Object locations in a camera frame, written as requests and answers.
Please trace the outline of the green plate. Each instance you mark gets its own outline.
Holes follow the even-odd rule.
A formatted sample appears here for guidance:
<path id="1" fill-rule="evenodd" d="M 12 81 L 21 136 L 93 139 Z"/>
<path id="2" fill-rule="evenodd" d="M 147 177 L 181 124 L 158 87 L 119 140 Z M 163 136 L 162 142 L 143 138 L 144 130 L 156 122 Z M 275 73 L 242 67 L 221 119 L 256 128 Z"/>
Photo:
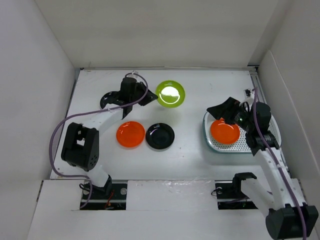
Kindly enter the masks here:
<path id="1" fill-rule="evenodd" d="M 162 81 L 155 90 L 157 102 L 165 108 L 177 108 L 186 98 L 184 87 L 177 81 Z"/>

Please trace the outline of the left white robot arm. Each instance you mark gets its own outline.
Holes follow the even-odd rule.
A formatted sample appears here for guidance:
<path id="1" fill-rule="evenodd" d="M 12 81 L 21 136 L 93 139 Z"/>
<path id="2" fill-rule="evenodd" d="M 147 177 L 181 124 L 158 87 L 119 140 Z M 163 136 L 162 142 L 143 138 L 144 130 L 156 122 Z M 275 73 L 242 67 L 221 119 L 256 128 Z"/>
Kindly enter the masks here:
<path id="1" fill-rule="evenodd" d="M 149 90 L 147 81 L 137 73 L 128 73 L 121 81 L 118 91 L 110 91 L 102 96 L 100 110 L 82 122 L 68 125 L 61 159 L 72 167 L 85 171 L 91 181 L 82 185 L 82 189 L 107 198 L 112 191 L 112 178 L 101 166 L 98 166 L 100 155 L 100 136 L 113 124 L 123 120 L 135 104 L 145 106 L 158 97 Z"/>

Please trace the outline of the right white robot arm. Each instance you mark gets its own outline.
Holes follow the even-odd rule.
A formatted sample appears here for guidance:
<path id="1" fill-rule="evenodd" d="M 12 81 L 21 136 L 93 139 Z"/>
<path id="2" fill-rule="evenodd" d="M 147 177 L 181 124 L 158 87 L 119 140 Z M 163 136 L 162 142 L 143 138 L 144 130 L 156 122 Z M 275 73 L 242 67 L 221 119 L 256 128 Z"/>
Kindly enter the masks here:
<path id="1" fill-rule="evenodd" d="M 236 124 L 245 131 L 250 151 L 261 166 L 269 185 L 264 189 L 252 172 L 236 173 L 229 183 L 216 183 L 214 193 L 223 205 L 249 199 L 265 218 L 273 240 L 307 239 L 315 227 L 319 212 L 308 205 L 294 185 L 284 162 L 276 137 L 269 130 L 271 108 L 257 100 L 252 106 L 229 97 L 222 104 L 207 108 L 215 119 Z"/>

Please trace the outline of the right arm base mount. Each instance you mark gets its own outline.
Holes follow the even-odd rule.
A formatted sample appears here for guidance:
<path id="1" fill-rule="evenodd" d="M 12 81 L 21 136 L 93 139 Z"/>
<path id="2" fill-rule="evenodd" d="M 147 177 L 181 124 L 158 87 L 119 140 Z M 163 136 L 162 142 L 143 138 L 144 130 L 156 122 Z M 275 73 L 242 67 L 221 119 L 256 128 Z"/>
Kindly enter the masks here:
<path id="1" fill-rule="evenodd" d="M 241 191 L 242 181 L 257 179 L 252 172 L 236 173 L 232 180 L 215 180 L 211 195 L 217 199 L 219 210 L 254 210 L 252 200 Z"/>

